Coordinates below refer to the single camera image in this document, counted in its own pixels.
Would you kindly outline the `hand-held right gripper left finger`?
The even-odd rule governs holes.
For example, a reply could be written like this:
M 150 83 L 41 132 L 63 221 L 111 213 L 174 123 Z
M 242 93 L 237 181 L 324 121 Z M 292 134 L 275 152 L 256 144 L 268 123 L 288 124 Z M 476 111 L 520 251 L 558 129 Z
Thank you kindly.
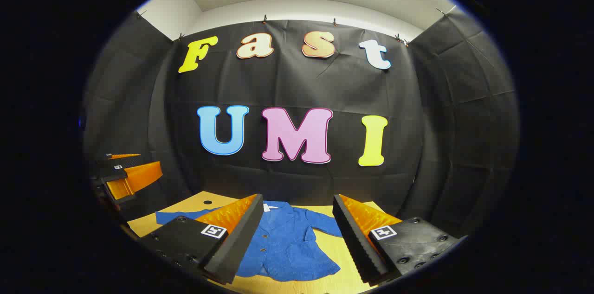
M 232 283 L 263 215 L 255 193 L 202 216 L 177 215 L 139 244 L 193 278 Z

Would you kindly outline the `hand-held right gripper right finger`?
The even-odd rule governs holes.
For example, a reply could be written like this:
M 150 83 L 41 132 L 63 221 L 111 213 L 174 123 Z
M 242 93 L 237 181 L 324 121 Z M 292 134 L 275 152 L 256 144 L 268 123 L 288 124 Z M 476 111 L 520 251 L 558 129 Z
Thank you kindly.
M 341 194 L 334 196 L 333 215 L 368 285 L 409 277 L 467 241 L 467 236 L 450 235 L 421 217 L 399 219 Z

